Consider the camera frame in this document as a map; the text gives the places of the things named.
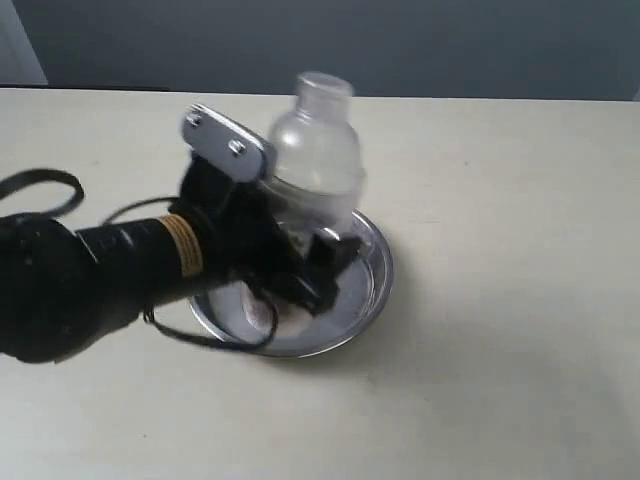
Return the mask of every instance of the bolt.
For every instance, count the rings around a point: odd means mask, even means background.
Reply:
[[[246,149],[247,149],[246,145],[242,143],[240,140],[229,141],[229,150],[231,150],[231,153],[233,154],[234,157],[239,157],[244,153]]]
[[[202,122],[202,115],[200,115],[198,112],[190,112],[187,113],[185,120],[189,122],[189,125],[191,125],[192,128],[198,128],[198,126],[200,126],[200,123]]]

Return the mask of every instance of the plastic bottle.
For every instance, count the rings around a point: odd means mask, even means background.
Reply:
[[[347,114],[353,87],[318,72],[298,76],[293,111],[278,118],[269,141],[278,152],[265,184],[276,217],[291,231],[347,231],[365,181],[360,142]]]

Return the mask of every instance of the tan tape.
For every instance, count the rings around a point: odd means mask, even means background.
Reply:
[[[179,215],[167,215],[158,218],[158,221],[169,231],[173,243],[176,244],[182,276],[192,277],[202,272],[204,268],[202,251],[191,225]]]

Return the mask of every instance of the silver metal plate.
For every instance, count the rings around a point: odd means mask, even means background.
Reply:
[[[386,240],[360,212],[353,212],[351,233],[363,242],[360,256],[340,276],[334,308],[311,321],[297,315],[298,325],[287,325],[281,315],[282,334],[259,353],[271,357],[300,358],[332,350],[362,333],[384,308],[393,283],[393,259]],[[247,289],[237,283],[190,299],[191,309],[212,335],[229,341],[257,342],[265,330],[251,319]]]

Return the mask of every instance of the table surface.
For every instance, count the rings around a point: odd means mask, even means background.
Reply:
[[[2,90],[0,177],[75,173],[65,223],[93,225],[176,191],[195,101],[264,133],[290,99]],[[142,322],[60,365],[1,358],[0,477],[638,478],[640,104],[362,98],[352,119],[396,262],[372,328],[305,360]],[[185,302],[159,316],[197,328]]]

